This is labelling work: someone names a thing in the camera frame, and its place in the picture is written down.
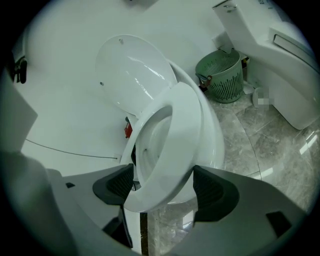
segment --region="toilet seat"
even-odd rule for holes
[[[131,191],[124,207],[146,212],[168,203],[185,185],[197,151],[202,124],[201,106],[195,91],[183,82],[167,88],[141,113],[123,152],[120,164],[130,161],[133,147],[144,126],[161,111],[172,111],[163,149],[148,179]]]

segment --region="small white object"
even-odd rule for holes
[[[254,90],[252,94],[252,103],[255,108],[261,107],[264,105],[264,98],[262,95],[264,94],[264,89],[262,87],[258,87]]]
[[[243,81],[243,92],[245,94],[252,94],[255,91],[255,88],[248,83],[247,81]]]

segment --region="marble floor tile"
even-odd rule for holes
[[[222,169],[240,174],[250,175],[259,171],[257,158],[251,142],[237,118],[230,109],[212,103],[224,137],[224,163]]]
[[[264,109],[251,105],[236,114],[248,136],[255,134],[279,115],[280,113],[272,105]]]
[[[319,186],[303,131],[282,115],[249,136],[261,178],[277,187],[305,211],[311,209]]]
[[[320,187],[320,119],[304,130],[279,112],[254,108],[252,95],[223,104],[205,95],[224,136],[223,169],[268,182],[309,212]],[[192,228],[197,199],[148,213],[150,256],[169,252]]]
[[[249,175],[247,175],[247,177],[261,181],[261,173],[260,173],[260,171],[257,171],[255,173],[249,174]]]
[[[190,232],[198,210],[197,199],[168,204],[148,213],[148,248],[150,256],[169,252]]]
[[[206,91],[204,94],[214,110],[215,107],[220,107],[223,109],[231,110],[233,111],[233,113],[237,114],[238,112],[245,110],[247,107],[250,107],[253,104],[252,94],[245,94],[244,92],[242,92],[242,96],[238,100],[231,103],[219,103],[215,101],[209,91]]]

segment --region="white ceramic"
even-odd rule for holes
[[[165,88],[177,84],[163,54],[133,35],[107,40],[97,54],[95,72],[110,101],[137,118]]]
[[[234,48],[250,58],[247,81],[268,89],[274,107],[301,130],[320,116],[319,69],[301,34],[292,25],[281,25],[270,4],[228,0],[214,11]]]
[[[177,64],[168,59],[175,77],[179,82],[190,86],[196,93],[201,105],[202,125],[200,141],[194,164],[221,169],[225,159],[224,136],[219,124],[219,120],[206,96],[191,79],[191,77]],[[179,204],[191,200],[196,196],[193,188],[194,175],[191,174],[189,180],[181,191],[169,202],[169,204]]]
[[[166,123],[167,117],[171,117],[170,124]],[[179,82],[172,89],[166,89],[142,112],[120,164],[130,161],[134,144],[140,134],[144,135],[145,128],[148,133],[154,130],[152,127],[163,125],[169,125],[167,133],[160,135],[164,143],[151,151],[159,153],[159,156],[155,154],[154,167],[150,164],[153,170],[143,174],[146,178],[141,188],[129,193],[124,204],[129,211],[146,212],[161,207],[179,192],[190,177],[200,141],[202,116],[197,94],[187,84]],[[159,139],[157,136],[150,137],[155,142]],[[148,146],[154,147],[153,142],[149,141]]]
[[[216,113],[212,109],[205,95],[202,93],[196,83],[191,79],[191,77],[174,62],[170,60],[168,60],[168,62],[170,63],[178,82],[183,82],[186,85],[190,86],[196,93],[201,105],[202,123],[200,141],[193,158],[193,164],[221,169],[225,156],[225,144]],[[152,128],[145,128],[143,133],[140,133],[140,136],[138,136],[135,142],[138,170],[137,176],[142,185],[144,184],[145,179],[148,177],[148,172],[152,170],[150,169],[152,168],[150,163],[154,161],[153,156],[155,155],[155,153],[160,151],[160,148],[162,146],[157,147],[157,145],[155,145],[154,148],[151,148],[151,152],[147,153],[144,152],[144,148],[143,145],[141,145],[141,142],[144,140],[149,141],[148,138],[151,137],[149,133],[153,134],[153,138],[160,141],[160,133],[163,134],[162,136],[166,136],[166,132],[168,131],[167,124],[169,122],[170,117],[167,117],[164,118],[162,122],[159,122],[157,123],[157,125],[155,125],[155,131],[153,131]],[[168,204],[179,204],[193,199],[196,196],[193,189],[193,182],[193,173],[191,173],[191,176],[189,177],[184,187]]]

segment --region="basket handle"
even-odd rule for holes
[[[211,81],[211,78],[212,78],[211,75],[208,75],[207,77],[205,77],[204,75],[199,74],[199,73],[195,73],[195,75],[196,75],[200,80],[205,81],[205,83],[203,83],[203,84],[201,85],[202,88],[205,88],[205,87],[208,87],[208,86],[209,86],[210,81]]]

